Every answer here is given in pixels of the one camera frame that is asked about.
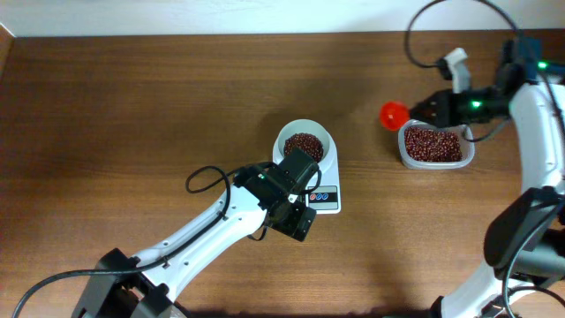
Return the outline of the red adzuki beans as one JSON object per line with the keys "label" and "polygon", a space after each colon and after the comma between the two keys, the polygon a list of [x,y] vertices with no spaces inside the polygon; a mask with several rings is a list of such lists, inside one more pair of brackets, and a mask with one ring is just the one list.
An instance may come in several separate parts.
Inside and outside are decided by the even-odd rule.
{"label": "red adzuki beans", "polygon": [[[451,163],[463,160],[458,137],[452,132],[410,126],[404,131],[406,153],[413,160],[429,163]],[[319,163],[323,156],[321,141],[310,133],[295,133],[284,142],[283,154],[299,148]]]}

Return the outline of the orange plastic measuring scoop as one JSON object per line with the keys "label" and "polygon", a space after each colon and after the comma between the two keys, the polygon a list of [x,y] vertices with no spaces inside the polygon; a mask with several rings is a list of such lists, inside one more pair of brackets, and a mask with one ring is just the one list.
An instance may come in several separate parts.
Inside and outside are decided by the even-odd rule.
{"label": "orange plastic measuring scoop", "polygon": [[411,117],[409,109],[401,102],[385,102],[380,109],[380,123],[381,125],[390,130],[397,131]]}

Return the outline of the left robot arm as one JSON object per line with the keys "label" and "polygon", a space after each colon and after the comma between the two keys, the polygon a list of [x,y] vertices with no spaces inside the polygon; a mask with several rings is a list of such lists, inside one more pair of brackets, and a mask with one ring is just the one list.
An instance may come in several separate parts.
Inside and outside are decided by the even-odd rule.
{"label": "left robot arm", "polygon": [[96,264],[72,314],[75,317],[169,317],[182,290],[240,239],[267,227],[304,241],[316,212],[302,202],[318,164],[294,149],[280,163],[241,167],[198,217],[162,242],[125,256],[119,249]]}

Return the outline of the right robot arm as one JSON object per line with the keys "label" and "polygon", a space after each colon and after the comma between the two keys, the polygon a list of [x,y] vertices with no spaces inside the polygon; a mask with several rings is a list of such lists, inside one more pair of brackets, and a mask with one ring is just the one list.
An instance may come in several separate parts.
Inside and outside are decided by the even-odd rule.
{"label": "right robot arm", "polygon": [[564,65],[543,60],[540,43],[504,43],[490,87],[474,89],[463,49],[433,63],[452,87],[419,102],[411,120],[435,128],[513,122],[522,166],[521,195],[489,225],[484,260],[455,291],[440,296],[432,317],[512,317],[511,304],[550,293],[564,279]]}

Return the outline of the white digital kitchen scale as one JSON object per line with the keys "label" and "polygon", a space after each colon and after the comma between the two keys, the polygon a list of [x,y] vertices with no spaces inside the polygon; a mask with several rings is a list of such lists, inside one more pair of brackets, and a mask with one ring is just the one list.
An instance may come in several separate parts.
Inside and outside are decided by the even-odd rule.
{"label": "white digital kitchen scale", "polygon": [[341,211],[337,150],[336,159],[326,171],[320,168],[319,163],[317,163],[317,165],[321,171],[320,184],[316,186],[318,183],[318,175],[314,173],[306,187],[307,190],[313,189],[313,191],[303,195],[301,199],[308,207],[315,209],[318,215],[337,214]]}

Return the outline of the white round bowl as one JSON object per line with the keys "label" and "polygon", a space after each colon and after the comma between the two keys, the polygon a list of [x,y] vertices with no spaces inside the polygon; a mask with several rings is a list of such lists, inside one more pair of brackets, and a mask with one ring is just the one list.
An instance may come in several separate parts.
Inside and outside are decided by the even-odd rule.
{"label": "white round bowl", "polygon": [[321,142],[323,156],[319,165],[323,171],[326,171],[336,159],[335,143],[329,132],[322,125],[310,119],[297,119],[284,126],[273,146],[273,161],[279,163],[284,158],[283,148],[285,141],[297,133],[312,134]]}

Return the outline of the clear plastic food container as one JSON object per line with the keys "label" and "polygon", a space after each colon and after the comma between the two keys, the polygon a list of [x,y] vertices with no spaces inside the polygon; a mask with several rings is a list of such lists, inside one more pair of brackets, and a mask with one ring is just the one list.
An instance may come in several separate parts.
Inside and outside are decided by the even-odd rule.
{"label": "clear plastic food container", "polygon": [[[431,129],[435,131],[445,131],[445,132],[454,133],[459,139],[460,147],[463,152],[463,160],[460,162],[451,162],[451,163],[429,163],[429,162],[420,162],[413,160],[406,153],[406,149],[404,145],[404,131],[410,126],[415,126],[423,129]],[[433,125],[429,125],[421,121],[409,120],[400,128],[400,131],[397,134],[401,161],[405,167],[413,170],[453,170],[453,169],[459,169],[465,167],[471,162],[471,160],[475,155],[475,146],[463,138],[462,136],[463,133],[467,133],[470,137],[472,136],[471,129],[464,125],[449,127],[449,128],[437,128]]]}

